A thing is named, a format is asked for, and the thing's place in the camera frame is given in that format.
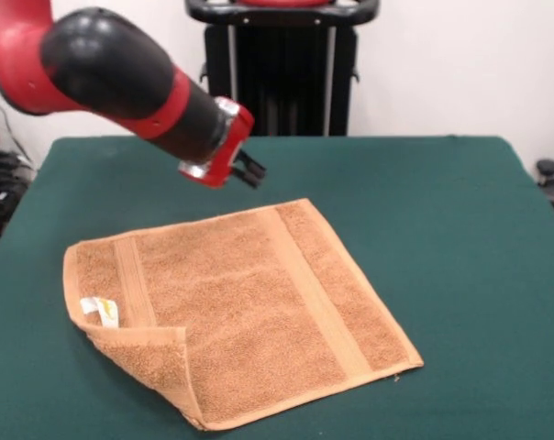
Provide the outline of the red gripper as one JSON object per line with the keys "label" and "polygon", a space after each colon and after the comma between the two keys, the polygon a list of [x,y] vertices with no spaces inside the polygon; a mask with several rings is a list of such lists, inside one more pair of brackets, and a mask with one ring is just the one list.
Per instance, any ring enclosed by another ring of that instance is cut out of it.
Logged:
{"label": "red gripper", "polygon": [[244,107],[222,107],[222,110],[228,115],[226,139],[208,162],[196,166],[196,180],[207,187],[219,188],[235,177],[257,189],[266,168],[242,149],[252,129],[253,116]]}

